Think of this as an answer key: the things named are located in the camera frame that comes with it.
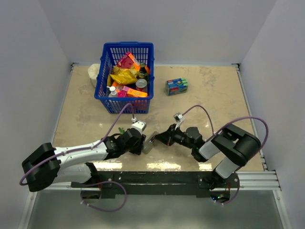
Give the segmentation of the grey remote control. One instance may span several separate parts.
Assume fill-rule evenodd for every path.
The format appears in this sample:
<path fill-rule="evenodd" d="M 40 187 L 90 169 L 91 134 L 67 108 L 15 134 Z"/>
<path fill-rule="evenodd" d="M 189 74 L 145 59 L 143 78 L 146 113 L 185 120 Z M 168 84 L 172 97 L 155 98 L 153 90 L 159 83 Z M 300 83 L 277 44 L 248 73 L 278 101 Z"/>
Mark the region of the grey remote control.
<path fill-rule="evenodd" d="M 154 143 L 153 143 L 153 144 L 150 144 L 150 143 L 149 143 L 149 140 L 150 140 L 150 138 L 151 138 L 153 135 L 155 136 L 156 134 L 158 134 L 158 132 L 154 131 L 148 138 L 145 139 L 145 142 L 144 142 L 144 145 L 143 145 L 143 150 L 142 150 L 142 152 L 143 152 L 144 154 L 148 154 L 148 153 L 151 151 L 151 149 L 153 148 Z"/>

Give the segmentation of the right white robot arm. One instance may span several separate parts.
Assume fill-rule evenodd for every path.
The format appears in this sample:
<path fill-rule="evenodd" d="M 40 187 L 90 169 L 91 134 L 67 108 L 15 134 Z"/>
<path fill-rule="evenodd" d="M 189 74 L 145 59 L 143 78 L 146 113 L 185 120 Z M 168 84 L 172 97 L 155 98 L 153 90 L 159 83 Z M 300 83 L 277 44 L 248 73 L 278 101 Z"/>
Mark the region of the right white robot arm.
<path fill-rule="evenodd" d="M 244 167 L 261 147 L 257 137 L 233 124 L 209 141 L 203 140 L 197 127 L 189 127 L 183 132 L 175 125 L 157 134 L 154 139 L 167 146 L 177 143 L 191 149 L 191 155 L 198 162 L 206 162 L 214 155 L 223 153 L 224 159 L 213 170 L 212 181 L 217 187 L 224 187 L 229 182 L 229 176 Z"/>

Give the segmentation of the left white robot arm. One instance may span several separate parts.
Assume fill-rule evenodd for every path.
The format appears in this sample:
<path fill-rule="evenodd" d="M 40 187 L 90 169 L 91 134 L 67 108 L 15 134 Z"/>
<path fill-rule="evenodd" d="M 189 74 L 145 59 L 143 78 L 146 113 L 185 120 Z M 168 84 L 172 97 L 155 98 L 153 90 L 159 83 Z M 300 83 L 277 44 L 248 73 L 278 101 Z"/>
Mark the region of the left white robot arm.
<path fill-rule="evenodd" d="M 74 147 L 53 147 L 51 143 L 40 145 L 23 162 L 25 177 L 20 185 L 30 192 L 44 190 L 54 183 L 77 182 L 88 187 L 98 184 L 99 176 L 93 161 L 119 158 L 130 152 L 140 155 L 146 136 L 135 128 L 123 134 L 113 134 L 103 142 Z"/>

